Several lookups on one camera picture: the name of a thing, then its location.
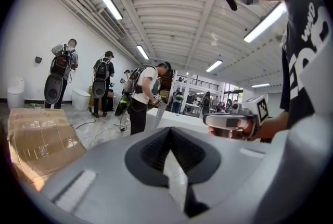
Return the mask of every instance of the table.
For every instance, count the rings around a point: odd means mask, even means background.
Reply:
[[[153,129],[156,114],[157,114],[157,108],[152,108],[147,112],[145,130]],[[163,128],[163,127],[181,127],[209,134],[208,126],[205,123],[203,123],[202,119],[186,115],[179,115],[176,113],[171,113],[169,111],[164,112],[162,119],[158,125],[158,128]]]
[[[201,109],[201,107],[198,105],[186,103],[184,111],[183,111],[183,115],[188,115],[188,116],[198,118],[200,116],[200,109]]]

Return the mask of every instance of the gray plastic surface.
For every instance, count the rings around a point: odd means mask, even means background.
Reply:
[[[92,223],[276,223],[307,197],[332,156],[333,116],[309,117],[271,144],[237,141],[181,129],[213,145],[221,164],[206,182],[193,185],[210,207],[189,219],[168,189],[134,178],[124,163],[129,147],[147,131],[98,145],[54,175],[41,190],[52,200],[80,171],[97,178],[73,215]]]

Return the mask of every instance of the man in black t-shirt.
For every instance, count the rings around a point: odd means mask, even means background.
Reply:
[[[102,97],[103,117],[106,117],[106,115],[107,115],[107,97],[108,97],[109,86],[110,86],[110,77],[114,76],[113,63],[110,62],[113,57],[114,57],[113,53],[111,51],[107,51],[107,52],[105,52],[105,57],[103,58],[103,61],[107,62],[107,69],[108,69],[108,72],[109,72],[109,77],[107,77],[107,79],[105,80],[105,82],[106,82],[105,92],[104,92],[104,95]],[[93,68],[96,69],[99,64],[100,64],[100,59],[96,61]],[[94,98],[94,113],[93,113],[93,116],[96,117],[96,118],[99,118],[98,103],[99,103],[99,99]]]
[[[256,0],[243,1],[251,4]],[[314,113],[299,75],[323,46],[323,40],[332,37],[331,19],[323,0],[267,1],[284,1],[288,10],[289,21],[282,45],[284,84],[280,107],[284,112],[268,119],[258,131],[257,138],[272,138],[276,132],[289,129],[300,119]]]

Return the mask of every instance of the balcony railing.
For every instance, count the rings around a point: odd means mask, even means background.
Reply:
[[[219,88],[219,86],[217,84],[210,83],[207,81],[202,81],[202,80],[197,80],[197,79],[190,79],[190,80],[191,80],[190,84],[195,85],[195,86],[200,86],[200,87],[204,87],[204,88],[215,90],[215,91],[217,91]],[[186,83],[187,77],[179,76],[176,79],[176,81]]]

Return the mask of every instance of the backpack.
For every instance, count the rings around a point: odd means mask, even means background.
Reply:
[[[205,97],[203,99],[203,106],[209,106],[210,105],[210,100],[209,100],[209,97]]]
[[[95,69],[95,78],[108,79],[110,77],[108,66],[111,63],[110,60],[104,61],[103,58],[99,60],[99,64]]]
[[[127,80],[126,86],[125,86],[125,93],[133,93],[135,87],[137,86],[137,81],[139,80],[139,77],[141,73],[147,68],[136,68],[133,70],[131,73],[129,80]]]
[[[63,49],[58,52],[58,54],[53,58],[51,63],[50,72],[53,74],[60,75],[62,78],[65,72],[71,65],[72,54],[75,52],[73,50],[67,50],[67,44],[63,45]]]

